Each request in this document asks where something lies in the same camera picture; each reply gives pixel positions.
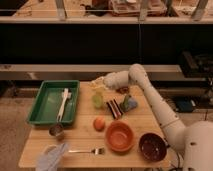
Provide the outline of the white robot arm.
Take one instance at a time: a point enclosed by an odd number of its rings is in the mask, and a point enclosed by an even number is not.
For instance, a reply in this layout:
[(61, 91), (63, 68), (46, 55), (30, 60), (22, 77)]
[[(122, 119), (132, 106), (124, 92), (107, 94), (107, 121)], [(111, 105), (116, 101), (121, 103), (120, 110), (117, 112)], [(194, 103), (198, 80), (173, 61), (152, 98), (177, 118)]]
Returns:
[(176, 151), (184, 151), (183, 171), (213, 171), (213, 122), (198, 121), (186, 126), (153, 86), (141, 64), (91, 81), (95, 89), (117, 90), (131, 84), (143, 92), (168, 144)]

